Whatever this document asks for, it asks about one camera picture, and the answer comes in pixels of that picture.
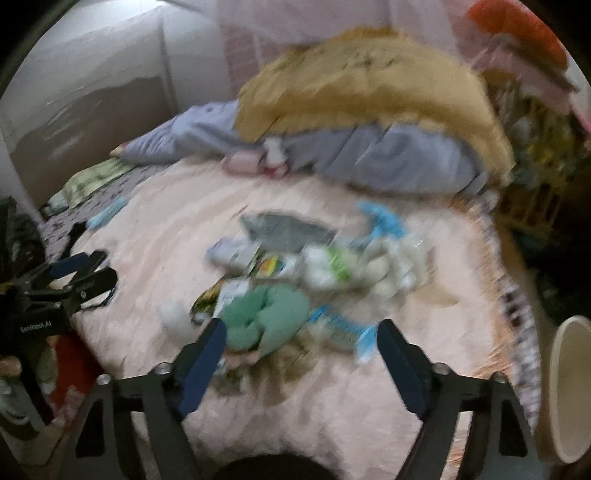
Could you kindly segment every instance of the yellow blanket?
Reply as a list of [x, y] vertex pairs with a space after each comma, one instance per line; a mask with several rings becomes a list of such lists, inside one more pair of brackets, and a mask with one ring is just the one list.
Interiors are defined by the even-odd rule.
[[266, 134], [398, 123], [456, 135], [501, 183], [514, 165], [483, 81], [456, 59], [392, 32], [293, 49], [242, 87], [235, 128]]

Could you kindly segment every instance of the patterned cloth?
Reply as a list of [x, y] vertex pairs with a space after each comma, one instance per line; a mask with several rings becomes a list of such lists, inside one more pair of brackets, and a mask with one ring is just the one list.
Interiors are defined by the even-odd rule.
[[[136, 167], [107, 186], [94, 192], [79, 207], [63, 212], [41, 226], [41, 235], [47, 246], [49, 261], [55, 261], [67, 244], [67, 234], [75, 222], [88, 220], [99, 213], [114, 198], [128, 195], [138, 184], [154, 174], [164, 171], [168, 166], [153, 165]], [[523, 405], [525, 416], [530, 426], [535, 428], [541, 403], [541, 365], [538, 336], [535, 328], [534, 315], [527, 298], [505, 272], [501, 263], [501, 245], [491, 216], [492, 205], [484, 200], [474, 200], [478, 219], [484, 228], [486, 242], [494, 252], [499, 290], [502, 292], [502, 304], [507, 322], [515, 332], [516, 345], [513, 349], [514, 363], [518, 365], [515, 389]]]
[[68, 233], [76, 222], [85, 222], [104, 210], [116, 197], [128, 195], [145, 179], [166, 170], [168, 165], [136, 167], [95, 191], [78, 207], [51, 217], [40, 225], [41, 236], [46, 244], [47, 261], [55, 262], [68, 243]]
[[110, 158], [92, 167], [80, 170], [66, 182], [63, 192], [70, 202], [70, 208], [74, 208], [84, 202], [93, 192], [124, 173], [129, 172], [134, 166], [131, 163]]
[[475, 200], [479, 209], [479, 220], [484, 226], [486, 242], [492, 252], [496, 270], [500, 272], [497, 279], [504, 315], [515, 333], [515, 348], [513, 361], [517, 365], [515, 390], [524, 408], [532, 430], [538, 423], [540, 404], [542, 401], [542, 373], [540, 344], [538, 332], [535, 328], [533, 310], [524, 293], [515, 281], [507, 274], [501, 261], [501, 241], [492, 219], [492, 209], [496, 205], [496, 198], [483, 197]]

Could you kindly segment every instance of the gray cloth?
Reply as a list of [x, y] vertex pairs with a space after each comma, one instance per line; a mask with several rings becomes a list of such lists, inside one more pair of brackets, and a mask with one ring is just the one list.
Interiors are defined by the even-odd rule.
[[267, 252], [299, 253], [307, 244], [329, 244], [335, 237], [335, 231], [293, 215], [262, 212], [242, 215], [240, 222], [250, 239]]
[[[254, 145], [234, 130], [238, 101], [194, 106], [126, 145], [122, 158], [140, 164], [167, 163], [195, 153], [228, 154]], [[414, 125], [386, 130], [364, 125], [284, 135], [292, 171], [311, 169], [325, 177], [382, 193], [477, 193], [486, 183], [468, 143]]]

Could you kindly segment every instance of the blanket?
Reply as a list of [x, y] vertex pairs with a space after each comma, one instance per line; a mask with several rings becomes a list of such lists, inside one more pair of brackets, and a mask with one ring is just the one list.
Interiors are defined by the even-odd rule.
[[[233, 178], [219, 163], [181, 161], [140, 185], [110, 224], [76, 244], [76, 251], [106, 248], [120, 283], [111, 304], [76, 314], [75, 327], [108, 372], [118, 378], [144, 374], [178, 353], [157, 306], [177, 298], [189, 309], [219, 278], [221, 272], [204, 260], [205, 250], [222, 236], [240, 234], [242, 212], [279, 209], [360, 235], [368, 228], [355, 208], [362, 198], [377, 199], [317, 177]], [[438, 282], [460, 301], [439, 308], [410, 295], [383, 311], [356, 298], [333, 306], [361, 323], [393, 318], [410, 342], [460, 374], [488, 376], [500, 369], [514, 379], [514, 338], [480, 227], [444, 200], [379, 201], [435, 246]], [[270, 403], [270, 389], [264, 375], [237, 397], [209, 389], [188, 416], [183, 426], [206, 475], [237, 458], [289, 450], [347, 480], [393, 478], [420, 427], [378, 356], [356, 368], [346, 354], [324, 351], [285, 401]], [[456, 452], [462, 451], [467, 421], [460, 419]], [[139, 419], [137, 428], [146, 439]], [[446, 478], [457, 471], [457, 454], [454, 459]]]
[[501, 183], [514, 164], [481, 79], [455, 58], [392, 32], [353, 32], [292, 49], [246, 83], [239, 102], [235, 128], [247, 141], [414, 123], [468, 142]]

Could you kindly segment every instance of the gray comforter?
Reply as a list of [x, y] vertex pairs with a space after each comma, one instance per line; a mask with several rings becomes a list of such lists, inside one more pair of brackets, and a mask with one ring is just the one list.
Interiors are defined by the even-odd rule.
[[[228, 154], [253, 145], [234, 130], [238, 101], [193, 106], [129, 142], [122, 158], [172, 163], [195, 153]], [[477, 193], [486, 183], [476, 151], [466, 142], [414, 125], [364, 125], [284, 135], [293, 171], [311, 170], [341, 183], [383, 193]]]

